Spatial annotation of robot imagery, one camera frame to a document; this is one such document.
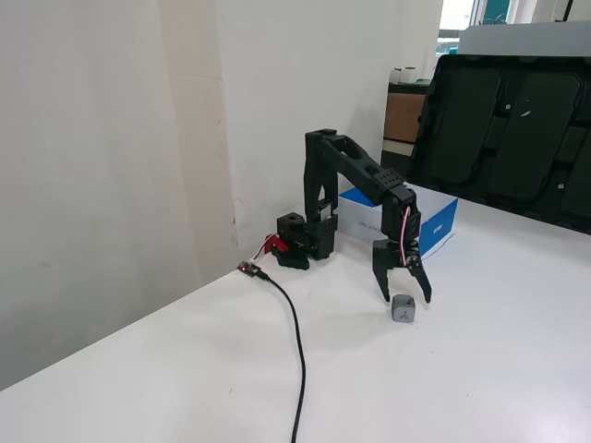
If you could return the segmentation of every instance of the black cable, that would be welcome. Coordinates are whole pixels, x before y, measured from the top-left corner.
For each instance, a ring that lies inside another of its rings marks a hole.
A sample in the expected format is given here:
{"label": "black cable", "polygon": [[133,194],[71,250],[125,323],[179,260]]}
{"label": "black cable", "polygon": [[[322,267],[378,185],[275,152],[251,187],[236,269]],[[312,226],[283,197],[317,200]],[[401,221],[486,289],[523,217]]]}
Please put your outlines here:
{"label": "black cable", "polygon": [[302,406],[304,404],[304,391],[306,390],[306,360],[304,359],[302,338],[299,335],[299,321],[297,320],[296,309],[294,308],[292,299],[289,298],[289,295],[287,295],[287,292],[277,282],[275,282],[275,280],[273,280],[271,277],[269,277],[269,275],[263,272],[261,268],[250,262],[242,262],[240,263],[240,265],[238,265],[238,270],[246,273],[246,275],[249,275],[250,277],[259,277],[261,280],[268,281],[270,284],[275,286],[283,294],[283,296],[287,300],[287,303],[289,303],[289,307],[291,307],[292,309],[295,324],[295,339],[297,340],[299,361],[302,364],[302,386],[299,389],[299,400],[297,401],[297,411],[295,412],[294,429],[292,431],[292,443],[296,443],[297,428],[299,427],[299,417],[302,413]]}
{"label": "black cable", "polygon": [[292,308],[292,314],[294,315],[295,339],[297,340],[299,361],[302,364],[302,386],[299,389],[299,400],[297,401],[297,411],[295,413],[294,430],[292,431],[292,443],[296,443],[297,428],[299,427],[299,416],[302,413],[302,405],[304,404],[304,390],[306,389],[306,360],[304,360],[304,350],[302,349],[302,339],[299,335],[299,322],[297,321],[297,314],[296,309],[294,308],[294,304],[292,303],[292,300],[289,298],[289,295],[287,295],[287,292],[284,291],[283,288],[279,284],[277,284],[271,277],[269,277],[268,282],[275,286],[285,296],[287,303],[289,303],[289,307]]}

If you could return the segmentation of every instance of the white wall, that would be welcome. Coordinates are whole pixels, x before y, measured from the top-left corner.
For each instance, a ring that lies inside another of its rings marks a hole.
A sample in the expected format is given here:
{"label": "white wall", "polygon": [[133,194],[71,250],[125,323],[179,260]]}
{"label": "white wall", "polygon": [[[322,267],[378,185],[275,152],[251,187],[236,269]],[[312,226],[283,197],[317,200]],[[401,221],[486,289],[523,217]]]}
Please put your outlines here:
{"label": "white wall", "polygon": [[393,0],[218,0],[241,257],[303,208],[304,134],[330,127],[377,161]]}
{"label": "white wall", "polygon": [[0,389],[235,263],[221,83],[170,35],[169,69],[171,8],[0,3]]}
{"label": "white wall", "polygon": [[591,20],[591,1],[574,0],[569,21]]}
{"label": "white wall", "polygon": [[432,78],[443,0],[392,1],[393,62],[416,67],[419,78]]}

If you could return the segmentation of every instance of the cardboard box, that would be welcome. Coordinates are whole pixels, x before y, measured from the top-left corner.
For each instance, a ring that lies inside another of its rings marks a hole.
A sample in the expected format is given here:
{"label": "cardboard box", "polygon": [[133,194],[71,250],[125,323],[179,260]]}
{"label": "cardboard box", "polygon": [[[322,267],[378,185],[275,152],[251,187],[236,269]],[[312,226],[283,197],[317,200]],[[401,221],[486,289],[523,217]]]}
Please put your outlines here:
{"label": "cardboard box", "polygon": [[384,138],[414,143],[424,101],[422,94],[388,94]]}
{"label": "cardboard box", "polygon": [[[418,247],[424,256],[452,234],[458,199],[423,187],[407,186],[416,192],[416,204],[421,211]],[[356,187],[339,196],[337,213],[340,232],[370,244],[386,238],[380,231],[381,205],[374,207]]]}

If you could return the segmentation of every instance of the pink wire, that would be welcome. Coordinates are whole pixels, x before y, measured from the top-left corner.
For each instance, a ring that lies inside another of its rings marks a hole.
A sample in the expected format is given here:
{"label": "pink wire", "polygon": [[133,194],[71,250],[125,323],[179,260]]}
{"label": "pink wire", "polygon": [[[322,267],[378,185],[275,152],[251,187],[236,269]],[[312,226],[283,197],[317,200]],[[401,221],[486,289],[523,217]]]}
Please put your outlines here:
{"label": "pink wire", "polygon": [[406,219],[410,213],[410,207],[406,207],[403,217],[403,229],[400,230],[400,256],[403,260],[403,266],[406,266],[406,254],[404,253],[404,231],[406,229]]}

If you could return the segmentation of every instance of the red wire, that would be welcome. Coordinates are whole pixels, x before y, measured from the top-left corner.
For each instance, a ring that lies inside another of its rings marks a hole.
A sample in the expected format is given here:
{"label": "red wire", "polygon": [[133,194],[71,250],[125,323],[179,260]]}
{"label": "red wire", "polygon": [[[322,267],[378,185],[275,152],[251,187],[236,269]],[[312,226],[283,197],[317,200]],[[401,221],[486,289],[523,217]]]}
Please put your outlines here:
{"label": "red wire", "polygon": [[262,251],[263,247],[265,247],[265,245],[267,245],[267,243],[269,242],[269,240],[271,240],[274,236],[275,236],[274,233],[270,233],[269,235],[267,235],[265,237],[265,241],[262,243],[262,245],[260,246],[259,250],[257,251],[257,254],[255,254],[250,260],[256,259],[259,256],[260,251]]}
{"label": "red wire", "polygon": [[410,207],[406,207],[403,217],[403,228],[400,230],[400,256],[403,260],[403,266],[406,266],[406,254],[404,253],[404,231],[406,230],[406,219],[410,213]]}

